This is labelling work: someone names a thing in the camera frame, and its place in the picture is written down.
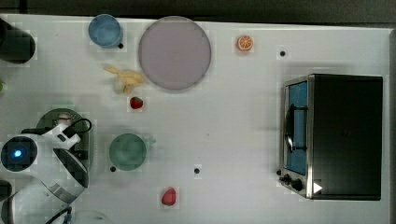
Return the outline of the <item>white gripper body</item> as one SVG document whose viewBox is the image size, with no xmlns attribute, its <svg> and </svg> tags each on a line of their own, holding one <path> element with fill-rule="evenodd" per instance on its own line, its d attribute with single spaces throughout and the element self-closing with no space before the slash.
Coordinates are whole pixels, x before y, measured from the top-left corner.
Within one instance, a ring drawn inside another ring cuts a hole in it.
<svg viewBox="0 0 396 224">
<path fill-rule="evenodd" d="M 54 148 L 63 149 L 70 149 L 81 140 L 77 131 L 72 126 L 68 126 L 64 123 L 59 123 L 51 130 L 44 133 L 43 137 L 49 139 Z"/>
</svg>

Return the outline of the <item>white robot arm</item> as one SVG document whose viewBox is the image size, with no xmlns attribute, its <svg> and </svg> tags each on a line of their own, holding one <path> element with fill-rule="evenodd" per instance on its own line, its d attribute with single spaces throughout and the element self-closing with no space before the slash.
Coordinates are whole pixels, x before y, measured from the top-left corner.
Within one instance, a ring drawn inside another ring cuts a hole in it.
<svg viewBox="0 0 396 224">
<path fill-rule="evenodd" d="M 71 204 L 89 186 L 88 169 L 71 152 L 79 142 L 75 128 L 60 123 L 25 129 L 3 145 L 2 167 L 33 181 L 4 200 L 2 224 L 51 224 L 70 215 Z"/>
</svg>

